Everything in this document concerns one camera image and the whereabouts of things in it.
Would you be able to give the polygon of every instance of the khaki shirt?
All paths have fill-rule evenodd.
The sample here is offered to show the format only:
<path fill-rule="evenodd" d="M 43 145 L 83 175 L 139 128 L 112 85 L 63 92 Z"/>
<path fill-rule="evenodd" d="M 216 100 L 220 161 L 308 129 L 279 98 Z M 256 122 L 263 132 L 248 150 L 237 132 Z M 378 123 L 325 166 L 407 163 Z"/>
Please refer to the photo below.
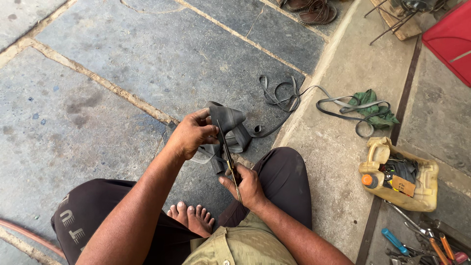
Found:
<path fill-rule="evenodd" d="M 296 261 L 268 226 L 254 213 L 233 228 L 219 227 L 212 236 L 190 242 L 183 265 L 286 264 Z"/>

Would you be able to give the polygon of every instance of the leg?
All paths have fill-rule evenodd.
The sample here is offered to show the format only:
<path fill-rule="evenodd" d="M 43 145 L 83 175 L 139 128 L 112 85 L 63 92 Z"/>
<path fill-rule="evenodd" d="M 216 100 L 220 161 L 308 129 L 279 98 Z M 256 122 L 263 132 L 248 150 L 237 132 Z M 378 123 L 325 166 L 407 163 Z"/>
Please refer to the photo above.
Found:
<path fill-rule="evenodd" d="M 306 165 L 292 148 L 279 147 L 268 152 L 255 166 L 265 196 L 276 206 L 312 229 L 311 193 Z M 219 224 L 235 227 L 248 209 L 233 200 L 219 216 Z"/>
<path fill-rule="evenodd" d="M 94 179 L 71 190 L 51 218 L 51 225 L 69 264 L 75 264 L 93 233 L 131 190 L 135 182 Z M 190 254 L 190 240 L 200 238 L 161 213 L 146 263 L 182 264 Z"/>

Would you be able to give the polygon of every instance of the orange handle tool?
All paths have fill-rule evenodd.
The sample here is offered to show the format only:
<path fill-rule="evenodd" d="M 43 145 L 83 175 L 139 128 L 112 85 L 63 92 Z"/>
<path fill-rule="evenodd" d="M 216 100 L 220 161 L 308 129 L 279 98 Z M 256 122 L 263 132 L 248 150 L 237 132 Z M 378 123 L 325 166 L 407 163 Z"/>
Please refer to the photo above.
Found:
<path fill-rule="evenodd" d="M 440 239 L 442 241 L 443 247 L 445 248 L 445 252 L 447 253 L 448 258 L 451 260 L 455 260 L 455 255 L 451 250 L 450 244 L 448 244 L 448 240 L 443 233 L 440 233 Z"/>
<path fill-rule="evenodd" d="M 433 249 L 435 252 L 439 255 L 440 260 L 443 262 L 444 265 L 450 265 L 450 262 L 448 261 L 447 257 L 445 257 L 445 254 L 441 251 L 440 247 L 437 245 L 435 242 L 434 238 L 429 238 L 430 244 L 432 245 Z"/>

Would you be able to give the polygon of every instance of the scissors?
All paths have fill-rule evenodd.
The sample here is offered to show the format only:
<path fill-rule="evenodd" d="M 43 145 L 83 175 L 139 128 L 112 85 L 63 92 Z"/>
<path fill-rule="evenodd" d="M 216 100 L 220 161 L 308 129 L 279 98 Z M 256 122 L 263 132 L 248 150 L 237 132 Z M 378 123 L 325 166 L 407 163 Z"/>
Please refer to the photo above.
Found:
<path fill-rule="evenodd" d="M 216 120 L 216 121 L 218 122 L 219 129 L 221 129 L 221 125 L 219 124 L 219 120 Z M 224 141 L 224 147 L 223 148 L 224 148 L 224 153 L 226 153 L 226 157 L 227 157 L 227 166 L 229 167 L 229 170 L 231 171 L 232 180 L 234 181 L 234 184 L 235 184 L 235 190 L 237 192 L 237 197 L 239 199 L 239 202 L 242 203 L 242 197 L 240 197 L 239 185 L 238 185 L 238 182 L 239 182 L 239 184 L 241 182 L 241 176 L 237 172 L 237 170 L 234 169 L 234 161 L 232 160 L 231 153 L 229 152 L 229 147 L 227 146 L 226 137 L 222 134 L 222 131 L 221 131 L 221 135 L 222 135 L 222 139 Z"/>

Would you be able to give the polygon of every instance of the yellow plastic container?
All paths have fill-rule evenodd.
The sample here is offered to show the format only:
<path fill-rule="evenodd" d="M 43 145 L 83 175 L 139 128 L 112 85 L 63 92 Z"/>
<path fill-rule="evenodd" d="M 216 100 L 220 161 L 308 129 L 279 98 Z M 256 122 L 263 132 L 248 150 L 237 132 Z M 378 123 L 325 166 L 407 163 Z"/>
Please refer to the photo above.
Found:
<path fill-rule="evenodd" d="M 360 164 L 358 171 L 362 174 L 375 175 L 378 178 L 378 186 L 370 189 L 363 185 L 364 189 L 393 204 L 409 211 L 431 212 L 437 208 L 437 177 L 439 166 L 434 160 L 426 160 L 407 153 L 391 144 L 388 137 L 371 137 L 367 146 L 370 148 L 366 162 Z M 414 159 L 419 164 L 419 172 L 415 178 L 414 196 L 383 187 L 384 173 L 379 171 L 380 164 L 388 161 L 390 153 L 401 153 L 404 157 Z"/>

